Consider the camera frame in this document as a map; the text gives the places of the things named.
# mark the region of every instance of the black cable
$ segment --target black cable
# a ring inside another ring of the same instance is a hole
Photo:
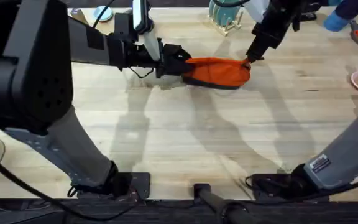
[[[70,189],[67,192],[67,197],[72,198],[74,195],[78,192],[77,189],[75,189],[74,186],[71,186]]]
[[[238,2],[222,3],[219,0],[213,0],[213,2],[219,7],[237,7],[249,2],[250,0],[239,0]]]
[[[283,201],[283,202],[255,202],[255,201],[245,201],[244,203],[251,203],[254,205],[265,205],[265,206],[271,206],[271,205],[283,205],[288,203],[297,203],[297,202],[303,202],[307,200],[314,200],[321,197],[328,197],[332,195],[336,195],[339,193],[347,192],[349,190],[353,190],[355,188],[358,188],[358,182],[354,184],[345,185],[342,187],[338,187],[336,189],[332,190],[325,190],[324,192],[320,192],[314,195],[304,196],[304,197],[298,197],[291,200]]]
[[[111,6],[111,4],[114,2],[115,0],[111,0],[105,7],[104,9],[100,12],[98,18],[96,18],[96,21],[93,24],[93,28],[96,28],[96,26],[98,25],[100,19],[102,18],[104,12],[106,12],[106,10]]]
[[[148,75],[150,75],[151,73],[154,72],[154,68],[152,68],[146,75],[140,76],[140,75],[139,75],[137,72],[135,72],[135,70],[133,70],[131,67],[129,67],[129,69],[130,69],[131,71],[133,71],[139,78],[145,78],[145,77],[147,77]]]
[[[83,215],[81,213],[78,213],[74,210],[72,210],[70,207],[67,207],[66,205],[62,204],[61,202],[59,202],[56,199],[53,199],[51,197],[49,197],[48,195],[45,195],[42,192],[39,192],[37,189],[29,186],[28,184],[26,184],[23,180],[20,180],[20,178],[16,177],[14,174],[12,174],[9,170],[7,170],[1,163],[0,163],[0,173],[5,176],[6,178],[8,178],[10,181],[12,181],[13,183],[17,184],[18,186],[22,187],[24,190],[34,194],[35,196],[40,197],[41,199],[45,200],[46,202],[50,202],[52,205],[57,206],[59,208],[61,208],[63,211],[74,215],[78,218],[82,218],[85,220],[90,220],[90,221],[99,221],[99,222],[105,222],[105,221],[110,221],[113,220],[115,218],[120,217],[121,215],[131,211],[133,208],[137,207],[138,205],[140,205],[140,200],[138,200],[138,202],[135,205],[131,205],[130,207],[128,207],[127,209],[121,211],[120,213],[118,213],[117,215],[113,216],[113,217],[109,217],[109,218],[95,218],[95,217],[90,217],[87,215]]]

